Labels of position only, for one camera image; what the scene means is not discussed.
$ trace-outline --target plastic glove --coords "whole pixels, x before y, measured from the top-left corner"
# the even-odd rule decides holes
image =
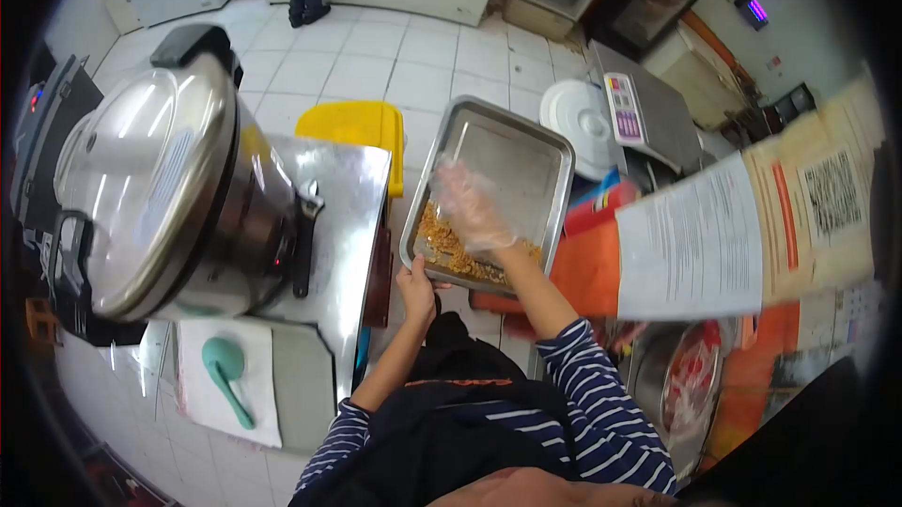
[[[490,182],[471,172],[464,163],[439,159],[429,182],[441,218],[464,243],[468,253],[511,246],[516,237],[495,210],[487,191]]]

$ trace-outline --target green ladle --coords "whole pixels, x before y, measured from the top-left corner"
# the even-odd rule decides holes
[[[245,429],[253,429],[254,420],[234,397],[234,392],[228,384],[241,378],[244,374],[244,353],[241,346],[219,336],[213,336],[207,339],[203,348],[200,349],[200,356],[213,383],[217,385],[229,405],[232,406],[238,422]]]

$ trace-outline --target yellow bin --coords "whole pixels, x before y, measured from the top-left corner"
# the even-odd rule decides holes
[[[404,122],[385,102],[335,102],[310,108],[294,127],[298,137],[379,147],[391,152],[389,197],[404,195]]]

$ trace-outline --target stainless steel tray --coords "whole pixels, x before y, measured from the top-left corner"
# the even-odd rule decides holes
[[[400,237],[400,259],[410,267],[416,253],[429,255],[417,229],[432,192],[428,179],[439,153],[457,155],[467,167],[489,178],[498,210],[514,233],[541,247],[539,266],[548,275],[564,225],[575,154],[564,137],[481,99],[462,95],[445,110],[438,136],[426,159],[411,212]],[[427,275],[469,289],[513,293],[502,284],[426,264]]]

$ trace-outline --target purple light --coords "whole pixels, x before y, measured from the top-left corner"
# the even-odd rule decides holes
[[[761,4],[758,3],[758,0],[752,0],[749,3],[749,9],[751,10],[751,13],[754,14],[756,18],[758,18],[759,22],[763,22],[764,20],[768,19],[768,13],[764,11],[764,8],[762,8]]]

